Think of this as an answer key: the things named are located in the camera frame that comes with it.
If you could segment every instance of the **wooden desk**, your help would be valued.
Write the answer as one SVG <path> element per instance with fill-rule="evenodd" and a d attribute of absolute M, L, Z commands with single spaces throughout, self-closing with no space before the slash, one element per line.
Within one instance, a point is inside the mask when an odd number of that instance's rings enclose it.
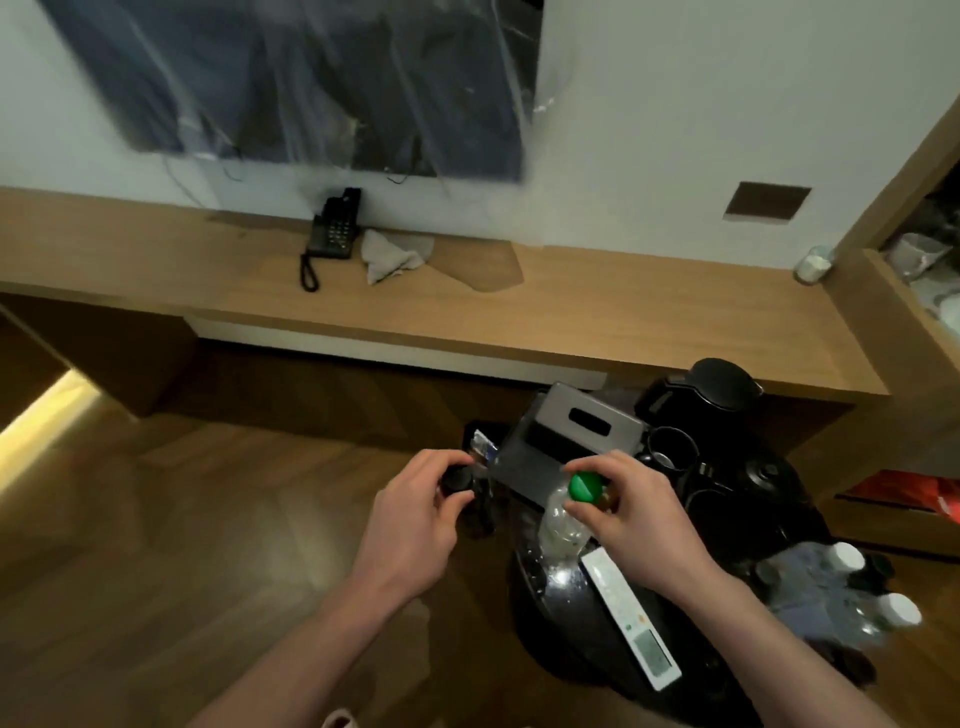
<path fill-rule="evenodd" d="M 829 296 L 787 271 L 515 245 L 525 282 L 496 293 L 428 267 L 370 287 L 355 258 L 321 262 L 324 288 L 309 295 L 297 277 L 307 231 L 302 221 L 0 188 L 0 291 L 626 378 L 718 356 L 773 393 L 886 394 Z"/>

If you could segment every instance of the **white remote control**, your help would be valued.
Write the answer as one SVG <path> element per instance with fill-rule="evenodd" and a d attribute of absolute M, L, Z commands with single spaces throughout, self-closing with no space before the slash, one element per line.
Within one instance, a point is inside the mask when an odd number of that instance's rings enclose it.
<path fill-rule="evenodd" d="M 597 548 L 581 561 L 653 689 L 659 692 L 680 678 L 670 650 L 607 551 Z"/>

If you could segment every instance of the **white wall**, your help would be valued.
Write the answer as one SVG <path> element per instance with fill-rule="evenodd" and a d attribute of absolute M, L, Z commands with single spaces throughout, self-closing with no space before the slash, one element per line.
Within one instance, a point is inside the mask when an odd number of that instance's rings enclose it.
<path fill-rule="evenodd" d="M 568 83 L 520 188 L 172 167 L 207 206 L 307 217 L 318 189 L 359 182 L 368 224 L 789 267 L 839 240 L 960 92 L 956 0 L 546 5 L 541 81 Z M 0 91 L 0 183 L 192 204 L 124 147 L 34 0 L 0 4 Z M 814 191 L 789 225 L 724 221 L 741 180 Z"/>

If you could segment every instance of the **green bottle cap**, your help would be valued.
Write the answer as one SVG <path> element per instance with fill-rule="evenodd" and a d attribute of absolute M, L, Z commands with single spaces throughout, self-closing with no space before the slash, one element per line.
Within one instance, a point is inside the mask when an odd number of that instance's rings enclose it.
<path fill-rule="evenodd" d="M 603 495 L 603 481 L 597 473 L 574 473 L 566 489 L 574 500 L 593 503 Z"/>

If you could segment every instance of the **telephone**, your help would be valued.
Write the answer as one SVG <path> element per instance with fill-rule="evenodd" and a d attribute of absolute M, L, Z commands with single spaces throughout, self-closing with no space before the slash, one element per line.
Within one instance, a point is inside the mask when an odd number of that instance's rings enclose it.
<path fill-rule="evenodd" d="M 357 213 L 360 211 L 361 190 L 348 187 L 343 197 L 330 197 L 324 211 L 314 215 L 313 228 L 306 249 L 300 255 L 300 285 L 308 293 L 320 290 L 320 279 L 310 262 L 312 257 L 347 259 L 353 254 L 353 241 L 360 232 Z"/>

